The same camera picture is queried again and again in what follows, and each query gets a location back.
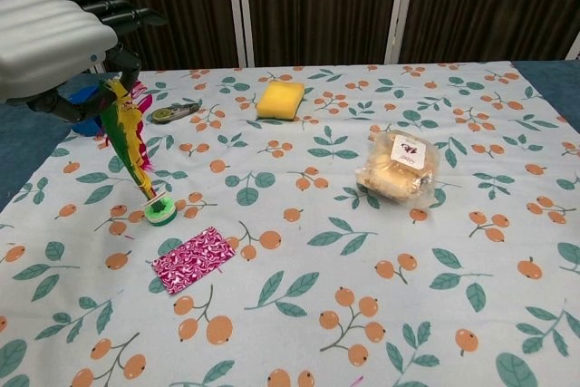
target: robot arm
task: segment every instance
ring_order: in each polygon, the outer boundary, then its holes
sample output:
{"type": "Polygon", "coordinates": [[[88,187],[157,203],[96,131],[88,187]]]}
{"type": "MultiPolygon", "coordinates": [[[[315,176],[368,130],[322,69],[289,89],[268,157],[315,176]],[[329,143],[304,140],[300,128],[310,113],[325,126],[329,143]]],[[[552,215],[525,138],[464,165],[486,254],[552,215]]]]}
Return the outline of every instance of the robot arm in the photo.
{"type": "Polygon", "coordinates": [[[121,84],[130,90],[140,59],[119,36],[165,23],[155,11],[123,0],[0,0],[0,103],[26,103],[71,122],[92,118],[114,102],[112,92],[72,104],[56,88],[108,60],[121,68],[121,84]]]}

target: floral tablecloth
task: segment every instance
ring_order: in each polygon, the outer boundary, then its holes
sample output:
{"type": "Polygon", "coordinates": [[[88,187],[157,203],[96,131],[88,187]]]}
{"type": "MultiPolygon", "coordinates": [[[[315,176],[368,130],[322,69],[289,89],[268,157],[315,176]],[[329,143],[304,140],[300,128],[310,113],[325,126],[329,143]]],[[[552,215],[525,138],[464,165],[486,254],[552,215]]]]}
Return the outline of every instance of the floral tablecloth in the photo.
{"type": "Polygon", "coordinates": [[[107,141],[66,138],[0,214],[1,385],[580,383],[580,137],[511,64],[140,80],[178,216],[151,226],[107,141]],[[256,120],[269,81],[304,83],[294,121],[256,120]],[[439,149],[423,209],[355,183],[394,129],[439,149]],[[236,255],[169,296],[150,263],[207,227],[236,255]]]}

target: packaged bread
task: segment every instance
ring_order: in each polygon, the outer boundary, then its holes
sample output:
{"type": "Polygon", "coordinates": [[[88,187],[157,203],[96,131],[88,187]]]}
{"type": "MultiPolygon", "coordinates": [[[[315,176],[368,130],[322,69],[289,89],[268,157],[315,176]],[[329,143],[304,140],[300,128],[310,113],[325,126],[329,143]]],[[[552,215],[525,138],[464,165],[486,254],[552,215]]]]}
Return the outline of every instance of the packaged bread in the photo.
{"type": "Polygon", "coordinates": [[[384,197],[408,202],[432,195],[439,166],[437,149],[428,141],[404,131],[384,131],[356,181],[384,197]]]}

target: pink patterned cloth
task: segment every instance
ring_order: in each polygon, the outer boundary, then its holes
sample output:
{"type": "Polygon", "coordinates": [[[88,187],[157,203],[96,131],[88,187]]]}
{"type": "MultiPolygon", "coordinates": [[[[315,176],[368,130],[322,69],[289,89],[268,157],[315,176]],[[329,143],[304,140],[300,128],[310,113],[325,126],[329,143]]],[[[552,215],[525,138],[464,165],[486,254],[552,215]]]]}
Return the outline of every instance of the pink patterned cloth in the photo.
{"type": "Polygon", "coordinates": [[[153,269],[171,295],[227,262],[236,251],[210,227],[185,244],[153,260],[153,269]]]}

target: green tape measure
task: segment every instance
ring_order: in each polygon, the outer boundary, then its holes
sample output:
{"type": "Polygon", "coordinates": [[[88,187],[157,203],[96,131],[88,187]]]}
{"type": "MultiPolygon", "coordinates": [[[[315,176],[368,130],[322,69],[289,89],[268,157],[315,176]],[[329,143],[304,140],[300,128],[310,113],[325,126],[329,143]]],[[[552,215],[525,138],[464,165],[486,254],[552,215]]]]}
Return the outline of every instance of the green tape measure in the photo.
{"type": "Polygon", "coordinates": [[[168,108],[157,109],[151,114],[151,118],[155,124],[167,124],[168,122],[187,117],[198,109],[199,105],[197,103],[169,106],[168,108]]]}

